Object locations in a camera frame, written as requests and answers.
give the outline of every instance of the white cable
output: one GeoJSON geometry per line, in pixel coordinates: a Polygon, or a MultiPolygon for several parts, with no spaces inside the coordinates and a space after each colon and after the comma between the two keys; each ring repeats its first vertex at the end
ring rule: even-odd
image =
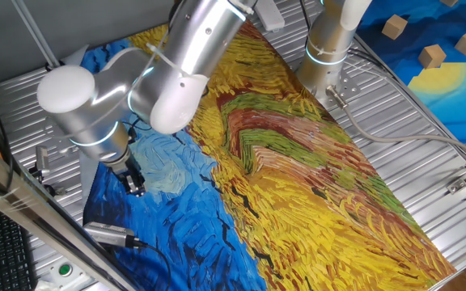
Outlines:
{"type": "MultiPolygon", "coordinates": [[[[158,44],[158,49],[161,48],[161,46],[163,45],[163,42],[165,41],[165,38],[167,38],[167,35],[168,35],[168,29],[167,31],[165,32],[163,38],[161,39],[161,41],[159,42],[158,44]]],[[[154,61],[155,59],[155,55],[156,55],[156,52],[152,53],[152,56],[150,56],[150,59],[149,61],[146,63],[146,66],[145,66],[145,69],[143,70],[143,72],[145,72],[146,70],[148,70],[150,68],[150,65],[152,64],[152,61],[154,61]]],[[[144,74],[140,74],[140,76],[138,77],[138,79],[133,83],[133,85],[131,86],[131,88],[129,89],[129,91],[125,92],[124,96],[120,99],[120,101],[116,102],[116,105],[114,105],[111,109],[109,109],[109,111],[105,112],[101,117],[99,117],[97,120],[93,121],[91,124],[89,124],[87,127],[83,128],[83,129],[80,129],[74,133],[71,133],[71,134],[66,134],[64,136],[54,136],[50,133],[48,133],[48,130],[47,130],[47,127],[48,127],[48,124],[46,124],[44,127],[43,127],[43,130],[46,134],[46,136],[50,137],[50,138],[54,138],[54,139],[66,139],[66,138],[70,138],[70,137],[74,137],[76,136],[77,134],[80,134],[80,133],[83,133],[85,132],[86,130],[94,127],[95,125],[97,125],[100,121],[102,121],[103,119],[105,119],[105,117],[109,116],[109,114],[111,114],[116,108],[118,108],[119,106],[121,106],[121,103],[127,99],[127,96],[129,95],[129,93],[134,90],[136,88],[136,86],[140,83],[139,81],[141,81],[143,79],[143,75],[144,74]]],[[[45,120],[48,120],[50,119],[51,117],[49,116],[46,116],[46,119],[45,120]]]]}
{"type": "MultiPolygon", "coordinates": [[[[387,78],[385,78],[384,76],[381,76],[375,72],[371,72],[370,70],[365,70],[363,68],[360,68],[360,67],[357,67],[356,65],[353,65],[353,64],[350,64],[348,62],[346,62],[347,65],[349,66],[352,66],[354,67],[355,69],[359,69],[359,70],[362,70],[362,71],[365,71],[367,73],[370,73],[370,74],[373,74],[373,75],[376,75],[378,77],[381,77],[383,80],[385,80],[386,82],[388,82],[389,84],[391,84],[392,86],[394,86],[396,88],[396,86],[389,82],[387,80],[387,78]]],[[[435,141],[445,141],[449,144],[452,144],[454,146],[458,146],[460,147],[462,150],[464,150],[466,152],[466,145],[462,142],[459,142],[457,140],[454,140],[452,138],[449,138],[449,137],[442,137],[442,136],[437,136],[437,135],[412,135],[412,136],[409,136],[409,137],[376,137],[374,135],[371,135],[369,134],[368,132],[366,132],[364,129],[362,129],[362,127],[358,124],[358,122],[355,120],[354,116],[352,115],[352,112],[348,109],[349,106],[346,106],[344,108],[342,108],[345,113],[346,113],[346,116],[348,116],[348,119],[351,121],[351,123],[354,125],[354,127],[361,133],[361,135],[363,135],[365,138],[368,138],[372,141],[377,141],[377,142],[402,142],[402,141],[416,141],[416,140],[435,140],[435,141]]]]}
{"type": "Polygon", "coordinates": [[[181,75],[184,77],[184,78],[191,78],[192,75],[191,74],[188,74],[186,73],[183,68],[179,67],[178,65],[174,64],[173,61],[170,61],[170,59],[165,56],[163,54],[163,51],[161,51],[161,49],[159,48],[156,48],[154,45],[152,44],[146,44],[147,48],[149,48],[150,50],[152,50],[152,52],[158,54],[159,57],[161,57],[161,59],[163,61],[165,61],[169,66],[171,66],[173,69],[179,71],[181,73],[181,75]]]}
{"type": "Polygon", "coordinates": [[[245,13],[249,14],[249,15],[252,15],[253,13],[255,13],[255,11],[252,10],[251,7],[243,4],[241,1],[239,0],[230,0],[230,3],[235,6],[236,8],[244,11],[245,13]]]}
{"type": "Polygon", "coordinates": [[[322,54],[326,54],[326,55],[337,55],[337,54],[346,53],[346,52],[348,52],[348,50],[349,50],[350,47],[352,46],[352,44],[350,43],[350,44],[348,44],[348,46],[347,46],[345,49],[343,49],[342,51],[339,51],[339,52],[327,52],[327,51],[323,50],[322,48],[316,47],[316,45],[313,44],[313,43],[311,42],[311,30],[308,31],[307,39],[308,39],[307,42],[308,42],[316,51],[319,52],[318,56],[320,56],[320,55],[322,55],[322,54]]]}

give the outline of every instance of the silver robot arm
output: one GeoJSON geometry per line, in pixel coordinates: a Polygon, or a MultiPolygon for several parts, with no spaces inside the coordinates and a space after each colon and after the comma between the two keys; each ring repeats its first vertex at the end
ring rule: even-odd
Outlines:
{"type": "Polygon", "coordinates": [[[326,98],[327,87],[339,89],[343,62],[370,4],[371,0],[324,0],[324,11],[308,32],[305,58],[296,73],[319,101],[326,98]]]}
{"type": "Polygon", "coordinates": [[[184,0],[172,20],[163,51],[166,61],[146,69],[150,55],[128,48],[95,75],[62,66],[41,80],[39,105],[85,155],[110,167],[128,194],[141,196],[145,180],[119,119],[134,112],[160,133],[184,128],[255,2],[184,0]]]}

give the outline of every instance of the black wire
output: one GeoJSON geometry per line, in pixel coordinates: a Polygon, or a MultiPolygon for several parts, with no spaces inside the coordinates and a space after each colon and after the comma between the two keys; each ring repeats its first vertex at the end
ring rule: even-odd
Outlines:
{"type": "Polygon", "coordinates": [[[127,121],[122,121],[122,123],[127,124],[127,125],[130,126],[131,128],[135,128],[135,129],[139,129],[139,130],[150,130],[150,129],[152,129],[152,127],[150,127],[149,129],[143,129],[143,128],[137,126],[136,124],[137,124],[138,122],[142,121],[142,119],[139,118],[138,114],[134,113],[134,115],[136,116],[137,119],[136,119],[132,124],[129,123],[129,122],[127,122],[127,121]]]}
{"type": "Polygon", "coordinates": [[[305,16],[305,22],[307,23],[307,29],[310,31],[311,30],[311,23],[310,23],[310,20],[308,19],[307,9],[305,8],[305,3],[303,3],[303,0],[299,0],[299,5],[301,6],[303,16],[305,16]]]}
{"type": "Polygon", "coordinates": [[[6,181],[6,191],[8,192],[8,191],[10,191],[10,186],[12,184],[12,179],[14,178],[14,157],[12,157],[12,152],[11,152],[11,148],[10,148],[10,141],[8,140],[8,136],[6,135],[5,128],[3,127],[3,122],[1,121],[1,116],[0,116],[0,130],[1,130],[1,134],[3,136],[4,147],[6,149],[6,163],[8,164],[8,167],[9,167],[8,179],[6,181]]]}
{"type": "Polygon", "coordinates": [[[168,263],[167,257],[159,249],[149,245],[146,242],[138,241],[137,243],[139,244],[140,247],[146,247],[146,248],[151,249],[152,251],[157,252],[163,258],[163,260],[165,261],[165,264],[167,265],[167,271],[168,271],[168,285],[167,285],[167,291],[168,291],[170,289],[170,283],[172,282],[172,271],[170,269],[170,264],[168,263]]]}
{"type": "Polygon", "coordinates": [[[210,89],[208,88],[208,84],[206,84],[206,91],[202,93],[201,98],[204,98],[204,96],[208,95],[208,93],[210,93],[210,89]]]}
{"type": "Polygon", "coordinates": [[[378,61],[376,57],[373,57],[372,55],[370,55],[369,53],[359,49],[359,48],[348,48],[349,51],[352,51],[352,52],[356,52],[356,53],[361,53],[369,58],[371,58],[372,60],[375,60],[375,61],[378,61]]]}

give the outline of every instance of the painted mat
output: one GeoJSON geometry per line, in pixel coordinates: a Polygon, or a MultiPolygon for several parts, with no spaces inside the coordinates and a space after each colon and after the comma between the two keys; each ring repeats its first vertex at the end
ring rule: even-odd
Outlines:
{"type": "MultiPolygon", "coordinates": [[[[129,40],[145,48],[164,29],[129,40]]],[[[172,290],[426,290],[455,271],[250,23],[209,87],[186,129],[138,124],[144,197],[100,165],[85,208],[85,222],[128,227],[166,254],[172,290]]],[[[146,289],[165,290],[153,251],[115,252],[146,289]]]]}
{"type": "Polygon", "coordinates": [[[373,0],[358,34],[418,98],[466,143],[466,56],[454,46],[466,33],[466,0],[453,7],[439,0],[373,0]],[[397,14],[409,21],[396,40],[381,31],[397,14]],[[424,70],[418,56],[439,44],[447,55],[439,69],[424,70]]]}

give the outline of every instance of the van gogh painting print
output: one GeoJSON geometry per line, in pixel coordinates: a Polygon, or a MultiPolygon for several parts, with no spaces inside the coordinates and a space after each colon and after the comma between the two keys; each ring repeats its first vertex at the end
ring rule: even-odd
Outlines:
{"type": "MultiPolygon", "coordinates": [[[[127,44],[146,49],[165,29],[127,44]]],[[[149,192],[127,196],[100,165],[84,221],[160,249],[171,290],[427,290],[455,271],[250,23],[186,129],[138,127],[149,192]]],[[[165,290],[155,252],[115,254],[145,289],[165,290]]]]}

